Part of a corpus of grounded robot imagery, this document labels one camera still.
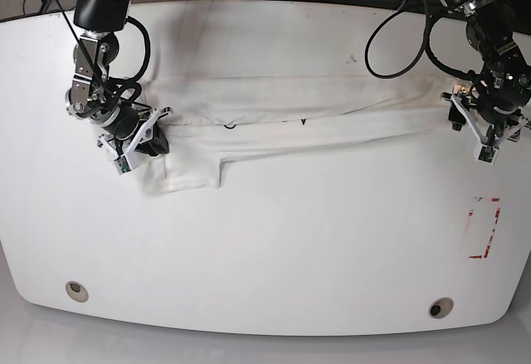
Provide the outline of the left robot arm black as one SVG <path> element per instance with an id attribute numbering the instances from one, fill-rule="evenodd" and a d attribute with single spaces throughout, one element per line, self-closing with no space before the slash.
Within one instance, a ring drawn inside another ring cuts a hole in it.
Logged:
<path id="1" fill-rule="evenodd" d="M 451 107 L 448 119 L 455 131 L 467 126 L 477 140 L 475 158 L 492 164 L 501 143 L 519 140 L 530 120 L 522 113 L 530 101 L 530 66 L 514 40 L 507 20 L 508 0 L 440 0 L 443 10 L 431 16 L 432 29 L 449 12 L 458 12 L 466 21 L 465 33 L 471 47 L 483 61 L 479 72 L 453 69 L 441 63 L 430 47 L 426 54 L 444 73 L 468 82 L 455 86 L 441 97 Z"/>

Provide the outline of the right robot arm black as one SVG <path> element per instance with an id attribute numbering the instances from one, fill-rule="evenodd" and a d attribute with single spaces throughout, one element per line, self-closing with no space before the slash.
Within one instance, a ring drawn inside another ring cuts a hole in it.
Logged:
<path id="1" fill-rule="evenodd" d="M 98 145 L 112 157 L 121 174 L 133 171 L 143 155 L 169 152 L 159 120 L 172 109 L 155 109 L 139 102 L 140 78 L 151 57 L 151 41 L 144 25 L 129 15 L 131 0 L 77 0 L 73 25 L 82 29 L 73 53 L 75 74 L 66 93 L 66 110 L 103 130 Z M 110 65 L 119 54 L 117 32 L 136 27 L 144 40 L 144 59 L 137 73 L 114 78 Z"/>

